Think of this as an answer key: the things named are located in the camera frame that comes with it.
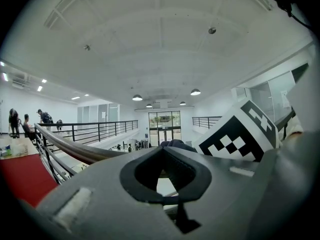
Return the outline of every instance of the man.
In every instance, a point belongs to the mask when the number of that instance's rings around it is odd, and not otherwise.
[[[29,138],[31,140],[34,140],[36,138],[35,129],[30,129],[28,122],[29,122],[29,115],[25,114],[24,115],[23,129],[24,129],[25,133],[29,136]]]
[[[16,137],[20,138],[20,133],[19,133],[19,114],[16,110],[13,108],[10,109],[9,111],[9,130],[8,133],[10,134],[10,128],[12,130],[13,136],[15,135],[16,131]]]
[[[57,124],[56,129],[58,130],[58,133],[59,133],[62,130],[62,126],[61,125],[63,124],[63,122],[62,122],[61,119],[59,119],[58,121],[56,121],[56,124]]]
[[[42,123],[53,124],[54,123],[52,117],[48,114],[48,112],[42,112],[41,109],[38,109],[37,113],[40,115],[40,124],[42,124]],[[46,126],[46,129],[48,131],[51,131],[51,126]]]

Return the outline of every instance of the glass partition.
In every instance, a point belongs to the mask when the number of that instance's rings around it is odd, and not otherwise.
[[[181,140],[180,111],[149,113],[149,129],[153,147],[164,141]]]
[[[150,128],[157,127],[157,113],[149,113],[149,127]]]
[[[172,113],[171,112],[159,112],[157,113],[158,128],[172,127]]]

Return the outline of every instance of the ceiling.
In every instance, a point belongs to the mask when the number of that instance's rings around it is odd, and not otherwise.
[[[80,91],[76,91],[61,85],[57,85],[55,83],[47,81],[46,83],[42,82],[42,78],[35,77],[28,73],[25,73],[19,69],[14,68],[8,64],[4,66],[0,66],[0,73],[6,73],[8,82],[5,82],[3,76],[1,74],[1,85],[8,85],[13,88],[17,88],[24,92],[29,92],[34,95],[40,95],[44,97],[48,97],[50,99],[59,100],[63,102],[69,103],[82,103],[93,101],[96,98],[93,96],[85,96],[87,93],[83,93]],[[41,91],[37,91],[38,87],[42,86]]]
[[[0,55],[52,83],[137,109],[159,99],[172,99],[169,107],[193,105],[265,70],[261,65],[308,35],[300,26],[288,28],[292,22],[274,5],[32,0]],[[211,27],[215,34],[208,33]],[[201,95],[190,96],[194,88]],[[135,94],[143,101],[132,101]]]

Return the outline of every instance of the black metal railing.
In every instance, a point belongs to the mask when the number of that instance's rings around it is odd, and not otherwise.
[[[53,128],[61,127],[63,130],[56,130],[52,132],[74,142],[80,142],[81,144],[92,144],[94,142],[101,142],[107,138],[137,129],[138,120],[60,124],[40,123],[39,125],[42,127],[51,127],[51,130]],[[51,147],[50,149],[53,153],[60,150],[52,144],[49,144],[47,147]]]
[[[205,127],[210,129],[222,118],[222,116],[202,116],[202,117],[192,117],[192,124],[194,126]]]
[[[280,132],[283,129],[283,138],[281,141],[283,141],[287,137],[287,127],[288,122],[290,119],[294,118],[296,116],[296,112],[292,109],[290,113],[280,118],[278,121],[276,121],[274,124],[276,128],[278,129],[278,132]]]
[[[287,136],[287,127],[289,120],[295,116],[296,113],[292,109],[290,113],[288,113],[287,115],[280,118],[278,121],[274,123],[276,128],[278,129],[278,132],[280,132],[283,129],[283,139],[285,139]],[[215,125],[217,121],[220,120],[221,117],[222,116],[192,117],[192,122],[194,126],[205,127],[210,129],[212,126]]]
[[[46,127],[69,127],[69,129],[62,131],[50,131],[46,129]],[[56,182],[61,184],[68,178],[74,176],[76,172],[56,156],[56,151],[63,151],[71,157],[79,160],[79,162],[83,162],[87,165],[126,154],[126,152],[111,151],[85,144],[100,142],[106,138],[133,131],[138,128],[138,121],[62,124],[35,123],[34,128],[36,147],[41,158]]]

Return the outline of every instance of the glass door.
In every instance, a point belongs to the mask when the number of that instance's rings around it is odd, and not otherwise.
[[[162,142],[170,142],[173,139],[173,130],[159,130],[159,145]]]
[[[170,142],[172,141],[172,130],[166,130],[165,131],[165,140]]]

